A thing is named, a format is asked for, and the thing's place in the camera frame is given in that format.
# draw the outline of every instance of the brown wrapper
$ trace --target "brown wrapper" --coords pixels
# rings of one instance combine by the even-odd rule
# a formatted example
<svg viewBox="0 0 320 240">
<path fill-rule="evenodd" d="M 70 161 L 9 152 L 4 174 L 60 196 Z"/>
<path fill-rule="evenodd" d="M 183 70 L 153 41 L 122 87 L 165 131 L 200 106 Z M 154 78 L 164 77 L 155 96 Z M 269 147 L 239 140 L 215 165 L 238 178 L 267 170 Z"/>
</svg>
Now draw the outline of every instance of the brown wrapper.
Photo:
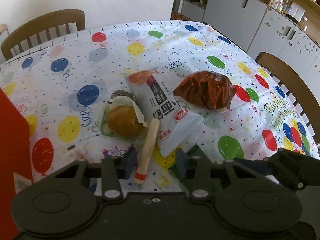
<svg viewBox="0 0 320 240">
<path fill-rule="evenodd" d="M 209 110 L 230 109 L 231 100 L 237 90 L 227 76 L 210 71 L 188 75 L 174 90 L 173 95 Z"/>
</svg>

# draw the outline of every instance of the red balloon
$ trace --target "red balloon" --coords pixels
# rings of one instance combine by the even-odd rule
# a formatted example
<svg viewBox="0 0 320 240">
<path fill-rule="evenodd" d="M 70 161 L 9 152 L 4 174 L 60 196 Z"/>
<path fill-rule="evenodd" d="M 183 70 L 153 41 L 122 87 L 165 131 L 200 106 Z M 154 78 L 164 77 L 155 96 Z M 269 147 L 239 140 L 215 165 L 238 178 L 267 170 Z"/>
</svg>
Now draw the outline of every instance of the red balloon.
<svg viewBox="0 0 320 240">
<path fill-rule="evenodd" d="M 92 35 L 93 42 L 103 42 L 107 39 L 107 36 L 104 33 L 95 33 Z"/>
<path fill-rule="evenodd" d="M 273 136 L 273 133 L 270 130 L 263 130 L 262 131 L 262 137 L 264 139 L 264 142 L 266 144 L 266 147 L 271 151 L 277 150 L 277 142 L 275 137 Z"/>
<path fill-rule="evenodd" d="M 301 147 L 301 145 L 302 145 L 301 136 L 300 136 L 300 134 L 298 133 L 297 129 L 295 129 L 294 127 L 291 127 L 291 135 L 292 135 L 293 141 L 294 141 L 299 147 Z"/>
<path fill-rule="evenodd" d="M 250 96 L 247 91 L 245 91 L 242 87 L 238 85 L 233 85 L 233 87 L 237 90 L 237 97 L 239 97 L 242 101 L 250 102 Z"/>
<path fill-rule="evenodd" d="M 53 147 L 51 141 L 44 137 L 38 140 L 32 149 L 32 164 L 35 170 L 44 176 L 51 167 L 53 160 Z"/>
<path fill-rule="evenodd" d="M 266 82 L 266 80 L 265 80 L 262 76 L 256 74 L 256 79 L 258 80 L 258 82 L 259 82 L 264 88 L 269 89 L 268 83 Z"/>
</svg>

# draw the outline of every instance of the barcode label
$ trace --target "barcode label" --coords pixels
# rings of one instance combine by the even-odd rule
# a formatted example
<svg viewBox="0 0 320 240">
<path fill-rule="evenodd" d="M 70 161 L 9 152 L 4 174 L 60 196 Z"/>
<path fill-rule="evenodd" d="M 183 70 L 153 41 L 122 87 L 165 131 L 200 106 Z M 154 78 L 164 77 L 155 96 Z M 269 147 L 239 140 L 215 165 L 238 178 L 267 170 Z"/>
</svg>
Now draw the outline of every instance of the barcode label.
<svg viewBox="0 0 320 240">
<path fill-rule="evenodd" d="M 30 179 L 27 179 L 15 172 L 13 173 L 13 181 L 16 194 L 32 184 Z"/>
</svg>

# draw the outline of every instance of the red oval logo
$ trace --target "red oval logo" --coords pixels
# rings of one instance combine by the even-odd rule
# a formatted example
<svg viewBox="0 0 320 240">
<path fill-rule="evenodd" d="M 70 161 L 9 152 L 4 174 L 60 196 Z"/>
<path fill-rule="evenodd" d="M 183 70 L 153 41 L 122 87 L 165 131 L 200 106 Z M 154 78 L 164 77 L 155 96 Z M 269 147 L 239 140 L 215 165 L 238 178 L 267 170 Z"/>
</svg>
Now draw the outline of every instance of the red oval logo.
<svg viewBox="0 0 320 240">
<path fill-rule="evenodd" d="M 188 109 L 182 108 L 175 113 L 173 119 L 175 121 L 180 121 L 182 118 L 184 118 L 187 115 L 187 113 L 188 113 Z"/>
</svg>

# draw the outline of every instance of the tablecloth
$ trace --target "tablecloth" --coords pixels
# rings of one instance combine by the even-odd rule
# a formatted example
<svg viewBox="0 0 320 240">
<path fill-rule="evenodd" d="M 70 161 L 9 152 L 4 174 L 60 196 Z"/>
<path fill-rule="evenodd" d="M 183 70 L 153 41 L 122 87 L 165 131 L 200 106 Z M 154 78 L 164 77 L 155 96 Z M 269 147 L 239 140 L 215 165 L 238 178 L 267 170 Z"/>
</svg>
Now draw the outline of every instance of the tablecloth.
<svg viewBox="0 0 320 240">
<path fill-rule="evenodd" d="M 126 150 L 128 143 L 100 132 L 104 104 L 113 91 L 128 90 L 125 75 L 155 67 L 170 92 L 199 70 L 227 75 L 237 89 L 229 111 L 208 111 L 176 97 L 204 117 L 181 143 L 185 151 L 198 143 L 215 163 L 234 157 L 261 160 L 279 147 L 319 159 L 283 90 L 223 35 L 196 22 L 130 23 L 57 38 L 1 66 L 1 88 L 30 125 L 34 181 L 76 159 L 99 162 Z M 140 191 L 181 190 L 164 163 L 155 155 Z M 132 178 L 121 185 L 124 191 L 136 190 Z"/>
</svg>

